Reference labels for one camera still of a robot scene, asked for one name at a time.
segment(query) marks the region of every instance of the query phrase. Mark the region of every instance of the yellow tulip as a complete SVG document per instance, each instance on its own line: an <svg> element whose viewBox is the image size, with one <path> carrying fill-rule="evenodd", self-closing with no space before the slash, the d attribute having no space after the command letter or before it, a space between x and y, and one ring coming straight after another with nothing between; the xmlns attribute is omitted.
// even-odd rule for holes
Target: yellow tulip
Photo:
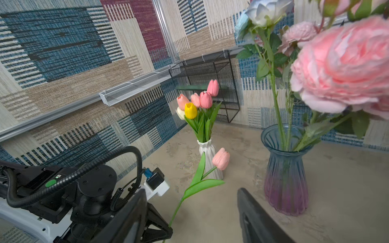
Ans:
<svg viewBox="0 0 389 243"><path fill-rule="evenodd" d="M197 116L197 108L193 103L185 104L185 116L188 119L194 119Z"/></svg>

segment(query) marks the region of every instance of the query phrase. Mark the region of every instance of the white mesh shelf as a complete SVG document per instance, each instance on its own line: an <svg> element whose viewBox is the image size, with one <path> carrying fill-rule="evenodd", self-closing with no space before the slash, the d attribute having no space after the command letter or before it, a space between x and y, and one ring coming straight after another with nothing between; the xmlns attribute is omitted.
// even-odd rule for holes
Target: white mesh shelf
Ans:
<svg viewBox="0 0 389 243"><path fill-rule="evenodd" d="M170 79L169 69L173 66L168 65L136 79L132 79L126 83L104 90L99 95L104 104L108 106L114 105Z"/></svg>

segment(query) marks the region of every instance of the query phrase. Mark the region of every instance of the green button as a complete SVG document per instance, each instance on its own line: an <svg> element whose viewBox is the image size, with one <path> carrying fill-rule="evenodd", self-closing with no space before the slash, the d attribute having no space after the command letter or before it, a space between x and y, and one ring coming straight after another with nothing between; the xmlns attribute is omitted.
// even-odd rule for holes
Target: green button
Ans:
<svg viewBox="0 0 389 243"><path fill-rule="evenodd" d="M55 183L57 183L57 180L49 180L47 183L46 183L46 187L51 187L52 185L54 185Z"/></svg>

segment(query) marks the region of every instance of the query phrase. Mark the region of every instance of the blue connector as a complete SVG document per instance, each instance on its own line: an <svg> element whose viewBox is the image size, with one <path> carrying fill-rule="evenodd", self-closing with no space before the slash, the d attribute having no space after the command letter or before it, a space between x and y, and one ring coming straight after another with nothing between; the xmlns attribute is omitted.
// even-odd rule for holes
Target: blue connector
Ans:
<svg viewBox="0 0 389 243"><path fill-rule="evenodd" d="M151 170L149 168L147 168L145 170L145 172L143 172L143 174L146 176L147 179L152 177L152 175L153 175L153 173L151 172Z"/></svg>

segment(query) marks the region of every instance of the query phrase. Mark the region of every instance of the tulip bouquet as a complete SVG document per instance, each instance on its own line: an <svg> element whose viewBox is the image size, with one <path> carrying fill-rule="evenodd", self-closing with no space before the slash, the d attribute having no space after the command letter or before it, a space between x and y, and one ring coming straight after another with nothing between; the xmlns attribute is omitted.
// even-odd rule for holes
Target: tulip bouquet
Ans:
<svg viewBox="0 0 389 243"><path fill-rule="evenodd" d="M389 120L389 21L387 0L316 0L320 26L302 22L273 32L292 0L253 0L235 27L237 39L252 39L238 59L259 55L256 80L270 80L284 151L300 151L331 129L362 138L371 118ZM334 26L347 12L351 24ZM277 97L286 89L289 128L284 130ZM304 114L298 143L290 146L295 99Z"/></svg>
<svg viewBox="0 0 389 243"><path fill-rule="evenodd" d="M181 120L185 120L195 132L197 140L205 143L211 138L212 127L220 109L219 104L213 104L212 97L219 93L219 84L217 80L211 80L207 91L203 91L191 96L191 101L185 95L180 94L177 97L177 114Z"/></svg>
<svg viewBox="0 0 389 243"><path fill-rule="evenodd" d="M185 190L184 195L182 196L180 202L178 203L178 206L174 211L172 219L169 222L169 227L172 226L173 220L178 212L178 209L180 208L181 204L185 199L202 190L224 184L224 181L222 180L214 180L214 179L204 180L204 178L207 177L207 175L209 175L216 168L220 170L226 169L228 163L230 162L230 154L226 152L224 148L221 148L212 159L212 163L214 167L204 174L205 158L206 158L205 153L203 153L201 156L200 163L197 167L196 174L194 175L189 188Z"/></svg>

